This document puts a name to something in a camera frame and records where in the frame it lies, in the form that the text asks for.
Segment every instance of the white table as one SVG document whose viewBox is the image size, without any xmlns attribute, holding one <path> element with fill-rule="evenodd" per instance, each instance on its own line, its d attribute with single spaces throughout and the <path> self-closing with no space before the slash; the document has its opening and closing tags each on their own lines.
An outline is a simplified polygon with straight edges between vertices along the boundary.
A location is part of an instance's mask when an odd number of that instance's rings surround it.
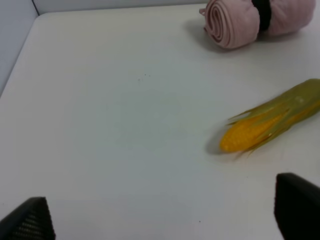
<svg viewBox="0 0 320 240">
<path fill-rule="evenodd" d="M 49 13 L 0 100 L 0 217 L 46 196 L 61 240 L 281 240 L 275 177 L 320 185 L 320 118 L 249 157 L 228 117 L 320 78 L 319 8 L 298 34 L 224 52 L 204 5 Z"/>
</svg>

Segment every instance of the black strap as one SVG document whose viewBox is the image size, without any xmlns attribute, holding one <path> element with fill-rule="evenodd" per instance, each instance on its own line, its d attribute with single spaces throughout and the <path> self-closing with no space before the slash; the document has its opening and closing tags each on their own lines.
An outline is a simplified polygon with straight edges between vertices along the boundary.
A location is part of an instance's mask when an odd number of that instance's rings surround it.
<svg viewBox="0 0 320 240">
<path fill-rule="evenodd" d="M 258 9 L 260 15 L 259 32 L 263 32 L 269 28 L 271 20 L 270 0 L 252 0 L 253 6 Z"/>
</svg>

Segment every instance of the white wall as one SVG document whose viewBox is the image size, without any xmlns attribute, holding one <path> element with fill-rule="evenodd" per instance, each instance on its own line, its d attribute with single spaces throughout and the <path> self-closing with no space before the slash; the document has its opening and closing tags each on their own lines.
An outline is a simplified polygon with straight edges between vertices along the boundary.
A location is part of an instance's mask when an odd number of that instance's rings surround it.
<svg viewBox="0 0 320 240">
<path fill-rule="evenodd" d="M 0 0 L 0 95 L 36 17 L 31 0 Z"/>
<path fill-rule="evenodd" d="M 60 11 L 115 9 L 206 2 L 207 0 L 34 0 L 40 14 Z"/>
</svg>

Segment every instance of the corn cob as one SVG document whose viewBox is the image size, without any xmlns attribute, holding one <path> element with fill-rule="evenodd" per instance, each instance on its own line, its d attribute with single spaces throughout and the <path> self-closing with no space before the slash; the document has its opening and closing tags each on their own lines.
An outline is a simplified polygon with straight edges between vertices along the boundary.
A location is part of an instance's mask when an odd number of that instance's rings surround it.
<svg viewBox="0 0 320 240">
<path fill-rule="evenodd" d="M 320 110 L 320 79 L 309 79 L 239 115 L 220 142 L 227 153 L 254 151 Z"/>
</svg>

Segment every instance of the rolled towel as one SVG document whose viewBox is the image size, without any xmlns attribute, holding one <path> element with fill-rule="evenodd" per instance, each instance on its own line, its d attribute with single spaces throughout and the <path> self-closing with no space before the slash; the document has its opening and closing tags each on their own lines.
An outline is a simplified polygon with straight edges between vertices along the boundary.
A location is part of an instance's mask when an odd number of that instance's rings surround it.
<svg viewBox="0 0 320 240">
<path fill-rule="evenodd" d="M 312 20 L 316 0 L 210 0 L 199 12 L 205 31 L 225 49 L 250 44 L 259 32 L 292 33 Z"/>
</svg>

